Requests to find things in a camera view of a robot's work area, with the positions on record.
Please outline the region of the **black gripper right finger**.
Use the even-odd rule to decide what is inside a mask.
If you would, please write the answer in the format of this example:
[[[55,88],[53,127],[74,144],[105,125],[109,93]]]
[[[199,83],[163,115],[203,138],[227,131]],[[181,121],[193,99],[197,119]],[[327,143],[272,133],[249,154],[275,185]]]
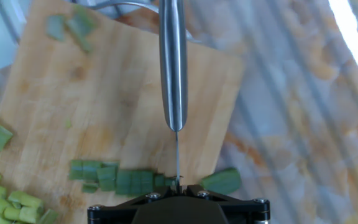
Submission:
[[[194,200],[188,208],[201,223],[270,223],[270,201],[266,198],[240,200],[200,185],[187,186],[186,196]]]

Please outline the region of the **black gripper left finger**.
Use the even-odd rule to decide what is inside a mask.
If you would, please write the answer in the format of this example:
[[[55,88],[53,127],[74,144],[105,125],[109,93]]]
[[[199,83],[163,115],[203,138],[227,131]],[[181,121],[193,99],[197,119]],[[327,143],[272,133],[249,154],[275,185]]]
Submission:
[[[151,193],[141,195],[116,206],[92,205],[87,209],[87,222],[88,224],[130,224],[141,208],[171,196],[171,187],[158,187]]]

